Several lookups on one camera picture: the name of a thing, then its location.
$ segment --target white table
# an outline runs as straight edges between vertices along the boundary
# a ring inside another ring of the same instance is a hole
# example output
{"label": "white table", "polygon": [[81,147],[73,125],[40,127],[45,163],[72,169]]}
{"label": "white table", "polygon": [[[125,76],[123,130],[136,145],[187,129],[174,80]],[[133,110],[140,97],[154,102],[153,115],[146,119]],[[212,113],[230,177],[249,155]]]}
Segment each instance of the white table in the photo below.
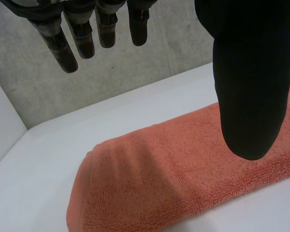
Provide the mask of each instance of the white table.
{"label": "white table", "polygon": [[[67,232],[74,177],[97,143],[217,101],[212,64],[29,130],[0,162],[0,232]],[[290,178],[166,232],[290,232]]]}

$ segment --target orange towel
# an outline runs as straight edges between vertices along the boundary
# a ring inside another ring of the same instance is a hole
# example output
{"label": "orange towel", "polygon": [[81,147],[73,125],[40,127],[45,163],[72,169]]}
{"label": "orange towel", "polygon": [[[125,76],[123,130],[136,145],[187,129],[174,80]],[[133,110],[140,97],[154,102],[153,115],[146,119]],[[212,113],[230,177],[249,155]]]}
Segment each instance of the orange towel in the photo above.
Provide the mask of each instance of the orange towel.
{"label": "orange towel", "polygon": [[69,232],[152,232],[290,176],[285,122],[259,161],[234,155],[218,105],[97,145],[82,162],[67,211]]}

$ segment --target folded towel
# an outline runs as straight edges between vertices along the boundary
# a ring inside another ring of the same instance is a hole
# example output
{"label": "folded towel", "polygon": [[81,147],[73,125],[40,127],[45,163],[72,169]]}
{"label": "folded towel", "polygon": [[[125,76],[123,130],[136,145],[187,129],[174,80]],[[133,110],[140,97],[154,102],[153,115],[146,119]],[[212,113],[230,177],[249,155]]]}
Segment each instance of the folded towel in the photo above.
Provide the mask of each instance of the folded towel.
{"label": "folded towel", "polygon": [[234,155],[217,104],[97,145],[82,162],[67,211],[70,232],[152,232],[290,176],[290,96],[280,134],[261,160]]}

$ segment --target white wall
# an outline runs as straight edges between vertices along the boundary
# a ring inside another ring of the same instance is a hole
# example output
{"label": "white wall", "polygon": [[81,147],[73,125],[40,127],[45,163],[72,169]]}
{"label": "white wall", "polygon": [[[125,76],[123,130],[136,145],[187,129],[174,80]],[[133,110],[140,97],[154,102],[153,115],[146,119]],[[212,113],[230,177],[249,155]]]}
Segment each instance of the white wall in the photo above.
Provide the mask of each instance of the white wall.
{"label": "white wall", "polygon": [[0,87],[0,160],[27,131]]}

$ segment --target concrete wall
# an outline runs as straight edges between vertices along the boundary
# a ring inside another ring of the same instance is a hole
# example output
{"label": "concrete wall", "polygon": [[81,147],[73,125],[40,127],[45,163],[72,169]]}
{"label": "concrete wall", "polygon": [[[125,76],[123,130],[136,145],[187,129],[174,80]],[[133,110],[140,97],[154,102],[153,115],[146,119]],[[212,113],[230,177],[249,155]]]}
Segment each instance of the concrete wall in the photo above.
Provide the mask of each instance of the concrete wall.
{"label": "concrete wall", "polygon": [[213,39],[197,20],[193,0],[159,0],[150,11],[148,41],[135,47],[127,7],[118,13],[115,47],[99,45],[81,60],[65,21],[63,31],[79,70],[65,74],[31,24],[0,3],[0,85],[31,128],[46,120],[212,61]]}

